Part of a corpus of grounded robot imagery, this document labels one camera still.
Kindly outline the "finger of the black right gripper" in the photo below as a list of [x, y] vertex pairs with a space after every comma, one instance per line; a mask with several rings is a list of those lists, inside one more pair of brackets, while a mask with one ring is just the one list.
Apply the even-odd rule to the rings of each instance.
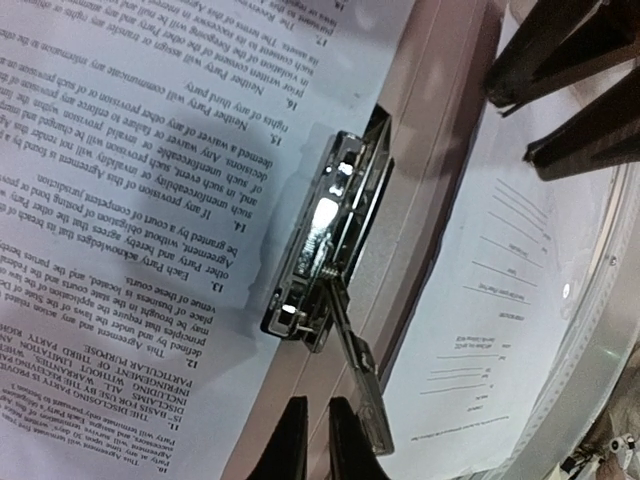
[[487, 99], [518, 109], [639, 56], [637, 1], [538, 1], [484, 79]]
[[543, 181], [637, 163], [639, 84], [615, 84], [556, 130], [530, 143], [523, 160]]

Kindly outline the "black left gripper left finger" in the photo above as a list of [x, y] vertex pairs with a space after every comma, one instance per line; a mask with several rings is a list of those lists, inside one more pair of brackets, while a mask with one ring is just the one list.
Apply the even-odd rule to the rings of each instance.
[[307, 476], [308, 400], [291, 397], [259, 461], [252, 480], [305, 480]]

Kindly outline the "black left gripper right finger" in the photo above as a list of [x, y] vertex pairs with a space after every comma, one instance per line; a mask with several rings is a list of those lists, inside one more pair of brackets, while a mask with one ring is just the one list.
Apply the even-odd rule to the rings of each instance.
[[331, 476], [337, 480], [387, 480], [361, 422], [344, 397], [329, 402]]

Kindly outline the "pink paper folder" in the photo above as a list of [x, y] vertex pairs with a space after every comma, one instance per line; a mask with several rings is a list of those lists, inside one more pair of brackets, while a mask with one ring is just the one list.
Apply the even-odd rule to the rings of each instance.
[[[393, 118], [395, 168], [349, 285], [349, 316], [370, 344], [382, 379], [390, 374], [455, 195], [504, 9], [502, 1], [417, 2], [379, 98]], [[329, 401], [358, 397], [336, 336], [319, 354], [293, 342], [278, 347], [225, 478], [251, 472], [293, 396], [309, 403], [308, 475], [328, 476]]]

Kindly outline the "white paper stack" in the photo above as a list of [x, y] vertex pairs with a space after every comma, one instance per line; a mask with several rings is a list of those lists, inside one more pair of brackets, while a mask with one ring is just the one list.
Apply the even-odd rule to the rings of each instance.
[[218, 479], [333, 136], [409, 1], [1, 5], [1, 475]]

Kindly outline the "metal folder clip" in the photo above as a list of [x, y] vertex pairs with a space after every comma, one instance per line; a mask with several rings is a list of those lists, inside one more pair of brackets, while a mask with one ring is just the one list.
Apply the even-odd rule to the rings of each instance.
[[331, 331], [337, 333], [360, 393], [357, 416], [377, 455], [393, 453], [394, 442], [377, 362], [347, 309], [348, 285], [394, 167], [389, 137], [388, 124], [382, 124], [361, 137], [340, 131], [330, 141], [260, 325], [312, 353], [323, 350]]

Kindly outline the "aluminium front rail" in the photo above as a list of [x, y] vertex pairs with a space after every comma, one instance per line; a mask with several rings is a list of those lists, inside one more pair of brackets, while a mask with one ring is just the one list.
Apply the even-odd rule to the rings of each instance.
[[614, 172], [600, 244], [574, 320], [514, 452], [485, 479], [542, 479], [606, 405], [639, 332], [639, 167]]

